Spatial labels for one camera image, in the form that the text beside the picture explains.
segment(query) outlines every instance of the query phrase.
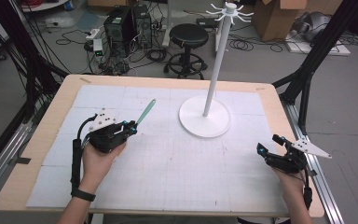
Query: gray floor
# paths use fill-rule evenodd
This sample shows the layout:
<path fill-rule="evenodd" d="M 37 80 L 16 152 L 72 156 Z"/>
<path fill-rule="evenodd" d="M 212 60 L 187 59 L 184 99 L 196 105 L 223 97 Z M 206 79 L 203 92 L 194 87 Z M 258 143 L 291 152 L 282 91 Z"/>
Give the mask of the gray floor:
<path fill-rule="evenodd" d="M 61 9 L 56 8 L 38 13 L 37 17 L 43 20 L 48 14 L 60 12 Z M 82 30 L 98 27 L 103 22 L 103 13 L 90 13 L 85 5 L 79 5 L 76 10 L 64 14 L 74 18 L 76 26 Z M 196 16 L 178 20 L 193 21 L 195 18 Z M 236 24 L 234 28 L 243 26 L 241 22 Z M 82 45 L 72 43 L 58 46 L 55 43 L 57 39 L 62 38 L 62 33 L 72 30 L 75 30 L 75 27 L 51 30 L 50 33 L 45 31 L 43 37 L 71 72 L 79 73 L 84 69 L 85 72 L 89 72 Z M 253 27 L 235 33 L 255 36 Z M 69 36 L 71 39 L 84 40 L 84 36 L 80 34 Z M 204 72 L 205 79 L 211 78 L 213 70 L 213 44 L 214 37 L 211 35 L 207 45 L 194 50 L 210 65 Z M 282 52 L 274 52 L 269 46 L 261 45 L 255 45 L 251 51 L 227 46 L 219 80 L 271 83 L 293 73 L 306 55 L 289 53 L 284 45 L 281 46 Z M 358 223 L 358 46 L 347 46 L 347 48 L 351 56 L 328 56 L 317 70 L 310 91 L 307 128 L 311 142 L 333 155 L 332 160 L 319 159 L 319 162 L 344 221 Z M 171 53 L 177 51 L 180 51 L 177 47 L 169 48 Z M 140 55 L 142 53 L 134 54 L 133 58 Z M 143 59 L 138 63 L 132 63 L 131 67 L 149 62 Z M 132 69 L 125 76 L 175 78 L 174 74 L 164 74 L 162 67 L 162 63 L 153 63 Z M 24 90 L 11 60 L 0 61 L 0 134 L 24 101 Z M 5 183 L 10 170 L 9 166 L 0 178 L 0 188 Z M 0 212 L 0 223 L 54 223 L 57 216 L 58 214 L 50 213 Z M 325 217 L 315 218 L 314 222 L 328 223 Z"/>

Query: black wristband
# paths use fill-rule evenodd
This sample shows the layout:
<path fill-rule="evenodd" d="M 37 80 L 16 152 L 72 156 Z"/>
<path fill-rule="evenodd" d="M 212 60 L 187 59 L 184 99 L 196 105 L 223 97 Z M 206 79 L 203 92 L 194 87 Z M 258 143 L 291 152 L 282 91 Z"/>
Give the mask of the black wristband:
<path fill-rule="evenodd" d="M 71 195 L 89 202 L 93 202 L 95 199 L 95 194 L 90 194 L 80 189 L 72 189 Z"/>

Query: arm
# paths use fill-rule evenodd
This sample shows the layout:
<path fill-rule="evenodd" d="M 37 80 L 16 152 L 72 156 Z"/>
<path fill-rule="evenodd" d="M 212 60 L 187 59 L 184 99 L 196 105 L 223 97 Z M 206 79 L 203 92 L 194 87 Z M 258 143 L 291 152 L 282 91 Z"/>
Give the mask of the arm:
<path fill-rule="evenodd" d="M 281 181 L 283 189 L 283 199 L 286 202 L 287 208 L 289 209 L 291 223 L 312 223 L 312 220 L 310 219 L 310 214 L 304 204 L 304 186 L 300 174 L 294 175 L 300 178 L 297 179 L 278 170 L 273 169 L 273 171 Z"/>
<path fill-rule="evenodd" d="M 91 144 L 86 144 L 83 152 L 83 179 L 79 189 L 90 194 L 95 194 L 103 178 L 107 175 L 112 166 L 113 160 L 124 149 L 126 144 L 116 147 L 110 153 L 102 153 L 96 150 Z M 82 224 L 89 211 L 91 202 L 73 197 L 57 222 L 58 224 Z"/>

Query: green marker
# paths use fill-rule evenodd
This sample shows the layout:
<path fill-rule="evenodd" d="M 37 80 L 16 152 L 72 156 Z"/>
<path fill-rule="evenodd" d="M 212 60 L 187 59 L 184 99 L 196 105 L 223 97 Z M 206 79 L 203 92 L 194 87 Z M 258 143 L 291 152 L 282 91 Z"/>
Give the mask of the green marker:
<path fill-rule="evenodd" d="M 138 120 L 136 121 L 137 124 L 142 122 L 142 120 L 146 117 L 146 115 L 149 113 L 149 111 L 153 108 L 153 105 L 155 103 L 156 103 L 156 99 L 153 99 L 152 101 L 150 101 L 149 105 L 144 110 L 144 113 L 142 113 L 141 117 L 139 117 Z"/>

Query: black stool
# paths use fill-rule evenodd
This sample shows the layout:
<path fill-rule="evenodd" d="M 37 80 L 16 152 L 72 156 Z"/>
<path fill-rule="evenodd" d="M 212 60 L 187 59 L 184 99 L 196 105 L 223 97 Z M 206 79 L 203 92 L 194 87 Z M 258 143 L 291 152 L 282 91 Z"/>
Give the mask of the black stool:
<path fill-rule="evenodd" d="M 173 55 L 165 64 L 164 73 L 168 73 L 171 69 L 178 78 L 199 74 L 200 79 L 203 80 L 201 71 L 207 69 L 208 65 L 200 56 L 192 54 L 191 50 L 208 42 L 208 32 L 196 24 L 179 24 L 171 29 L 170 38 L 174 44 L 185 48 L 185 52 Z"/>

